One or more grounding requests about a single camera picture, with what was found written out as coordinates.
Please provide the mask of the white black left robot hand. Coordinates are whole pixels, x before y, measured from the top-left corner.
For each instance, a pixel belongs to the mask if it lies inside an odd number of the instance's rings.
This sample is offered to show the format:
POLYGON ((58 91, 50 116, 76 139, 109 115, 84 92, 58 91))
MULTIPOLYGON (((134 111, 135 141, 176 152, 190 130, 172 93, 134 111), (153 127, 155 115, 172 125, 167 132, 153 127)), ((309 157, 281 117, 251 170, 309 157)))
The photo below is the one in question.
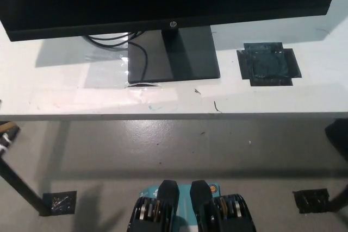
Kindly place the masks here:
POLYGON ((19 132, 20 128, 18 126, 14 126, 1 133, 1 154, 5 153, 9 149, 9 147, 14 143, 19 132))

